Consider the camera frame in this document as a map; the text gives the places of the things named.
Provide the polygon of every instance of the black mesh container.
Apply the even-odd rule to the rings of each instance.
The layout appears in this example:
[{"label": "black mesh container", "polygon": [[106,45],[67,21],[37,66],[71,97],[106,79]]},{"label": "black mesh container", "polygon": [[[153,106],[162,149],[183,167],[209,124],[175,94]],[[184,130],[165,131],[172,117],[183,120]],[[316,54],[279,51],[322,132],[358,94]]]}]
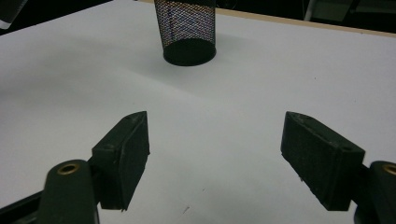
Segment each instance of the black mesh container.
[{"label": "black mesh container", "polygon": [[154,0],[169,63],[193,66],[216,55],[216,0]]}]

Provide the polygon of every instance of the mesh pencil cup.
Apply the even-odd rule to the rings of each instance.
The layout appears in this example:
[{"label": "mesh pencil cup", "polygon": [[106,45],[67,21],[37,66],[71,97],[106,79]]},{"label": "mesh pencil cup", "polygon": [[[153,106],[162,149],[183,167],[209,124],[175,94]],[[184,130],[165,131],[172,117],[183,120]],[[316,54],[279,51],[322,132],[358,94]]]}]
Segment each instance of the mesh pencil cup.
[{"label": "mesh pencil cup", "polygon": [[154,0],[163,57],[169,63],[194,66],[216,55],[216,0]]}]

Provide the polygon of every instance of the white tabletop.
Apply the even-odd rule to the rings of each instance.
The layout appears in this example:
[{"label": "white tabletop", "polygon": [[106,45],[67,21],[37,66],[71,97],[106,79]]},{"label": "white tabletop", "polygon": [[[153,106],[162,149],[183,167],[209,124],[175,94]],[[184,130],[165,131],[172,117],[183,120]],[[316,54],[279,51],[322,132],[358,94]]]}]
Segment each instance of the white tabletop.
[{"label": "white tabletop", "polygon": [[129,210],[101,223],[353,223],[282,158],[286,111],[396,161],[396,38],[217,16],[217,56],[163,59],[154,5],[115,0],[0,36],[0,207],[148,111],[151,155]]}]

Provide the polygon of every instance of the mesh cylinder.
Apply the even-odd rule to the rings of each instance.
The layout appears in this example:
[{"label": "mesh cylinder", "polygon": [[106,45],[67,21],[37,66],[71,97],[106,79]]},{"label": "mesh cylinder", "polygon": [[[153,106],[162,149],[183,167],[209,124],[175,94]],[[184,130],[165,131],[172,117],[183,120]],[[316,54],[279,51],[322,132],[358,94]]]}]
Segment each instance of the mesh cylinder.
[{"label": "mesh cylinder", "polygon": [[169,63],[193,66],[216,55],[216,0],[154,0],[163,57]]}]

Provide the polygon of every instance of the white table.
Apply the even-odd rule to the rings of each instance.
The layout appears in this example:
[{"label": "white table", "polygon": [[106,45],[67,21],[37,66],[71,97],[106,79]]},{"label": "white table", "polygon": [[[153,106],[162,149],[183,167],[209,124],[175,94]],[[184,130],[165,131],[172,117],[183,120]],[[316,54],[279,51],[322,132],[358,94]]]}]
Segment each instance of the white table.
[{"label": "white table", "polygon": [[154,5],[130,0],[0,36],[0,207],[147,110],[146,172],[101,223],[353,223],[282,158],[284,115],[322,121],[365,165],[396,161],[396,38],[218,15],[217,50],[167,63]]}]

